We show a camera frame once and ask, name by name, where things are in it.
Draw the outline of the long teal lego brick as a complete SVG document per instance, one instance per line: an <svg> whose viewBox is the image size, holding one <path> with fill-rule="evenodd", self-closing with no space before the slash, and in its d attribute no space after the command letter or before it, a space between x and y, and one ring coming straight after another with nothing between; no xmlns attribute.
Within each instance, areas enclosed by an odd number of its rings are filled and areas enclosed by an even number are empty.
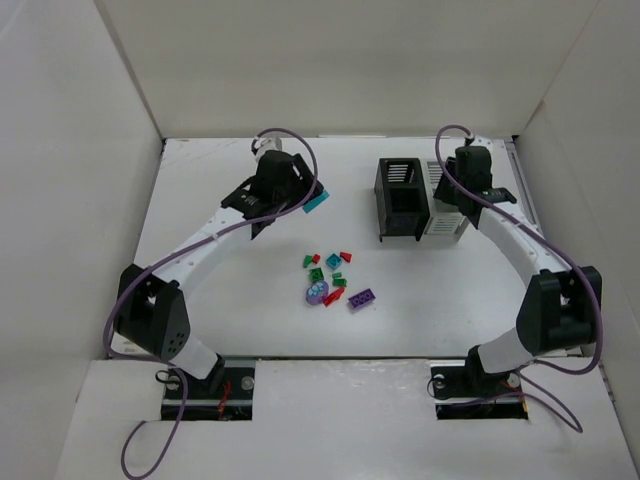
<svg viewBox="0 0 640 480"><path fill-rule="evenodd" d="M328 191L324 190L316 197L307 201L303 206L302 210L305 214L311 213L314 209L319 207L323 202L325 202L329 198L330 194Z"/></svg>

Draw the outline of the purple round paw lego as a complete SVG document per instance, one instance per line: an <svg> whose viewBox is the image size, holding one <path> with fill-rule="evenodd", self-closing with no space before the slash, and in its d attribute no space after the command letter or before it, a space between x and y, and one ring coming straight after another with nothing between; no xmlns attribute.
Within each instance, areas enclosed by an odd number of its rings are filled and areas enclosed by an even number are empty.
<svg viewBox="0 0 640 480"><path fill-rule="evenodd" d="M306 302L311 305L323 304L330 293L329 284L324 280L319 280L311 284L305 293Z"/></svg>

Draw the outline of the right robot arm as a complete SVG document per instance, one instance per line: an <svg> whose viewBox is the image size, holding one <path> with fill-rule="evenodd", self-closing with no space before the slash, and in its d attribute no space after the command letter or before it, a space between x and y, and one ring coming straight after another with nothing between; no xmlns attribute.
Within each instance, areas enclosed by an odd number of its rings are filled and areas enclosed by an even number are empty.
<svg viewBox="0 0 640 480"><path fill-rule="evenodd" d="M602 277L559 254L527 220L514 195L492 184L484 146L465 145L447 159L436 198L458 208L501 251L526 287L515 325L472 347L461 366L435 367L436 399L493 397L520 369L550 352L602 346Z"/></svg>

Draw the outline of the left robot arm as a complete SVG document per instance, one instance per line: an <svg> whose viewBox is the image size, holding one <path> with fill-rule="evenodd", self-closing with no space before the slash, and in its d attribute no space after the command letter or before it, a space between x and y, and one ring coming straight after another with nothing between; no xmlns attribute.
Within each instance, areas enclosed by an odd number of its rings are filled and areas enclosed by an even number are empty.
<svg viewBox="0 0 640 480"><path fill-rule="evenodd" d="M299 154L267 147L253 176L226 196L202 227L167 258L121 274L113 332L209 392L222 382L225 360L191 329L188 297L239 246L285 211L322 196L324 188Z"/></svg>

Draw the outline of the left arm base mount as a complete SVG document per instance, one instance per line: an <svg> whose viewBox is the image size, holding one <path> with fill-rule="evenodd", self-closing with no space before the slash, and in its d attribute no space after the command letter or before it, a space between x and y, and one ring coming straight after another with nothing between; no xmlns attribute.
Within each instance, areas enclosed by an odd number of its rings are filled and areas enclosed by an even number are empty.
<svg viewBox="0 0 640 480"><path fill-rule="evenodd" d="M250 421L253 417L253 394L256 361L228 358L217 388L211 392L203 381L187 375L188 397L183 421ZM160 407L161 419L175 420L182 401L183 387L173 369L159 370L155 380L164 387Z"/></svg>

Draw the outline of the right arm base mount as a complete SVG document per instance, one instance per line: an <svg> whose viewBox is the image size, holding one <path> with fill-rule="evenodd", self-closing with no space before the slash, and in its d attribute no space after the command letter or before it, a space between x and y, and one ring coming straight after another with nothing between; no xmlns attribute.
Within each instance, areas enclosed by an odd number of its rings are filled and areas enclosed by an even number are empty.
<svg viewBox="0 0 640 480"><path fill-rule="evenodd" d="M527 420L526 401L516 371L473 380L460 362L430 365L427 393L438 420Z"/></svg>

